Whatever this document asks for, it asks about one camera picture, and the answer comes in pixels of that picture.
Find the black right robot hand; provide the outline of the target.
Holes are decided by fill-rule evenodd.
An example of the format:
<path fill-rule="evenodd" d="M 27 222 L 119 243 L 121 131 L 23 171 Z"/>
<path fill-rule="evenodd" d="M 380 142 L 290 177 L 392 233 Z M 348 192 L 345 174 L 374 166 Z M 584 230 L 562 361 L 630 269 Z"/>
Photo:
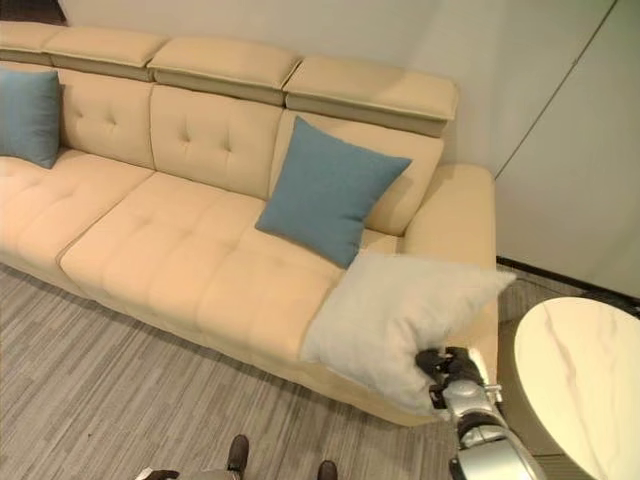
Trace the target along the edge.
<path fill-rule="evenodd" d="M 479 368 L 466 348 L 450 346 L 444 350 L 426 349 L 419 351 L 414 359 L 418 368 L 433 381 L 429 387 L 430 393 L 441 393 L 455 381 L 485 385 Z"/>

